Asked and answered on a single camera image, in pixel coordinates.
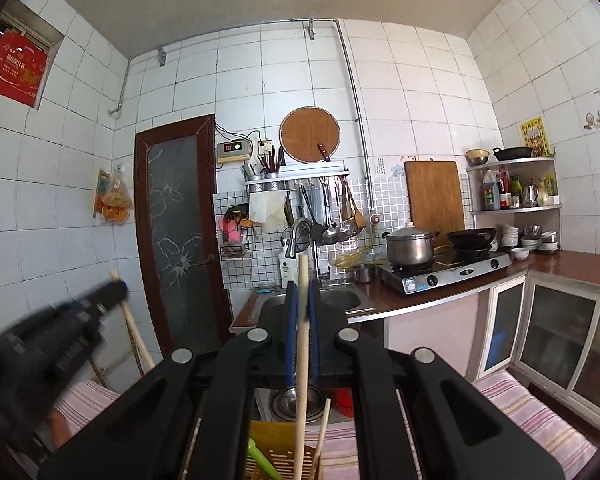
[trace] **round cutting board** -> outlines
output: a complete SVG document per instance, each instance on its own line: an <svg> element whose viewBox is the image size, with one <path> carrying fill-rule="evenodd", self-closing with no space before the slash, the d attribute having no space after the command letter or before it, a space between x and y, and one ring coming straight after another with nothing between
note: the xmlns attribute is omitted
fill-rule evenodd
<svg viewBox="0 0 600 480"><path fill-rule="evenodd" d="M313 106L297 108L280 125L280 144L299 162L324 160L318 149L322 144L331 156L340 143L340 127L327 110Z"/></svg>

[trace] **broom handle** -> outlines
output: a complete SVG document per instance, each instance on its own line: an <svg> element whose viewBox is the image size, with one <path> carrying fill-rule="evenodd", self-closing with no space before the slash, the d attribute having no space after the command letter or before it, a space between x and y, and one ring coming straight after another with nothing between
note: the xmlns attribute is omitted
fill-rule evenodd
<svg viewBox="0 0 600 480"><path fill-rule="evenodd" d="M314 461L311 464L309 472L309 480L314 480L315 472L318 471L320 463L320 455L322 454L322 444L324 443L324 435L327 433L327 424L329 423L329 413L331 411L331 398L324 403L324 411L322 412L322 425L320 427L320 435L318 436L318 444L315 446Z"/></svg>
<svg viewBox="0 0 600 480"><path fill-rule="evenodd" d="M302 478L304 460L304 431L306 429L306 396L309 380L309 256L299 255L298 269L298 338L296 339L296 450L294 456L294 480Z"/></svg>
<svg viewBox="0 0 600 480"><path fill-rule="evenodd" d="M115 270L109 271L109 277L115 282L118 282L120 280L120 276ZM122 300L120 301L120 307L122 307L122 314L125 316L126 325L131 331L134 339L136 340L136 346L138 346L138 351L140 352L142 359L144 359L144 362L149 367L149 370L151 370L155 367L154 358L151 357L151 354L149 354L149 351L146 349L146 345L144 344L144 340L140 335L140 331L138 330L138 326L136 325L134 317L131 314L129 305L125 300Z"/></svg>

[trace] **rectangular cutting board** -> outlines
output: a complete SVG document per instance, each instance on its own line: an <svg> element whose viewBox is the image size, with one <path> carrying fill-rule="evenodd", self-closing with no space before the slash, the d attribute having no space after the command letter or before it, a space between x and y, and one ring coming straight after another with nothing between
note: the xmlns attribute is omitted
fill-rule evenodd
<svg viewBox="0 0 600 480"><path fill-rule="evenodd" d="M464 229L460 179L455 162L405 162L411 220L419 229L440 231L434 245L450 244L446 234Z"/></svg>

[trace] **green handle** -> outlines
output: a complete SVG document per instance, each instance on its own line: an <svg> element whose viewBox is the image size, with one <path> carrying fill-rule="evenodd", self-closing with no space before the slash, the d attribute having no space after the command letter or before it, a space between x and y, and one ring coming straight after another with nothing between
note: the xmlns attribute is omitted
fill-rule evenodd
<svg viewBox="0 0 600 480"><path fill-rule="evenodd" d="M256 447L256 443L252 438L249 439L247 452L249 453L249 456L256 461L256 464L258 464L273 480L284 480L276 468L271 465L271 462L267 460L267 457L265 457Z"/></svg>

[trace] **kitchen sink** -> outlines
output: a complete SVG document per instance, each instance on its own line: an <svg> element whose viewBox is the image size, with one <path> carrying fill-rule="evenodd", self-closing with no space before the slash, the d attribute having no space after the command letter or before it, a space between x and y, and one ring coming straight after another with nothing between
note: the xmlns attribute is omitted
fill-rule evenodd
<svg viewBox="0 0 600 480"><path fill-rule="evenodd" d="M360 291L355 284L350 282L326 283L320 290L320 298L323 303L344 310L348 316L363 312L372 312L374 310L374 306L369 302L366 294ZM284 290L260 294L249 314L249 321L257 322L260 318L262 307L265 305L277 306L284 304L285 295L286 291Z"/></svg>

